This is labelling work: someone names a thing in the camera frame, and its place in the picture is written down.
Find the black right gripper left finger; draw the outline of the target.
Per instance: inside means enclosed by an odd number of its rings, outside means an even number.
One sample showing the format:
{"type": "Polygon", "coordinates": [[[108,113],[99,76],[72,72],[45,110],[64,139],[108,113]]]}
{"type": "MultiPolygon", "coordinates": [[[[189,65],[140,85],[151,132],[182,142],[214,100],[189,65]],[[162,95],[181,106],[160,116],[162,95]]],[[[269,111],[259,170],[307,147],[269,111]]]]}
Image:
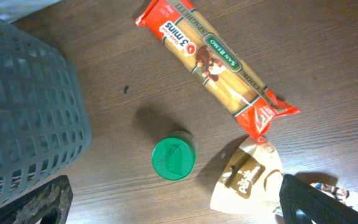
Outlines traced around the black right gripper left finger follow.
{"type": "Polygon", "coordinates": [[[60,175],[0,208],[0,224],[65,224],[73,192],[67,175],[60,175]]]}

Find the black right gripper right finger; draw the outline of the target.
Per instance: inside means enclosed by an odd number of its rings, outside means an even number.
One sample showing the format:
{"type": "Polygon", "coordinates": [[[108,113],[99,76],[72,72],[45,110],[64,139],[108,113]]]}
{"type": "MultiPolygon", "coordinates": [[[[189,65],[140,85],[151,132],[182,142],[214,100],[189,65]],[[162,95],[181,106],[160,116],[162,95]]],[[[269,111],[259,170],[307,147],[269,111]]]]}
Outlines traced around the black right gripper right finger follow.
{"type": "Polygon", "coordinates": [[[284,175],[279,196],[286,224],[358,224],[357,211],[293,175],[284,175]]]}

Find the beige snack pouch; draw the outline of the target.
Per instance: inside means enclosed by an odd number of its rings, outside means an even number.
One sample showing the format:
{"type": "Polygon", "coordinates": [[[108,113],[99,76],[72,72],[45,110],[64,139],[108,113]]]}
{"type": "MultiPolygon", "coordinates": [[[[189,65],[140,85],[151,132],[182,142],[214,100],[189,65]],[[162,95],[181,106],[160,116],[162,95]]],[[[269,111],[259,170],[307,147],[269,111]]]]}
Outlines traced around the beige snack pouch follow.
{"type": "Polygon", "coordinates": [[[283,215],[279,192],[283,166],[273,144],[248,137],[235,151],[217,181],[210,208],[223,213],[283,215]]]}

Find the grey plastic lattice basket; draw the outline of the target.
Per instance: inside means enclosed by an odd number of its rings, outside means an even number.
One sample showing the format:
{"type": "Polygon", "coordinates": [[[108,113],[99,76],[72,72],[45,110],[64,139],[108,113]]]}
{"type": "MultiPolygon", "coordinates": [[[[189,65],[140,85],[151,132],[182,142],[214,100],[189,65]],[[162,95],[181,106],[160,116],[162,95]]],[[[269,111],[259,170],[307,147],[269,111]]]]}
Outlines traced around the grey plastic lattice basket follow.
{"type": "Polygon", "coordinates": [[[91,138],[73,64],[0,19],[0,207],[75,162],[91,138]]]}

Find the green lid glass jar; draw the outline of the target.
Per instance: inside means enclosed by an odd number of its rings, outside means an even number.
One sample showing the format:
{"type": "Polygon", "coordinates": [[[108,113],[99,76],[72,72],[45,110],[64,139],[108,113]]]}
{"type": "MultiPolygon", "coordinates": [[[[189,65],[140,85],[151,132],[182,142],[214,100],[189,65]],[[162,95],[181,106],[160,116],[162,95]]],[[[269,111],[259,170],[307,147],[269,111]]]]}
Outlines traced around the green lid glass jar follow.
{"type": "Polygon", "coordinates": [[[188,177],[197,160],[197,147],[192,134],[175,131],[159,141],[152,152],[152,165],[165,180],[178,181],[188,177]]]}

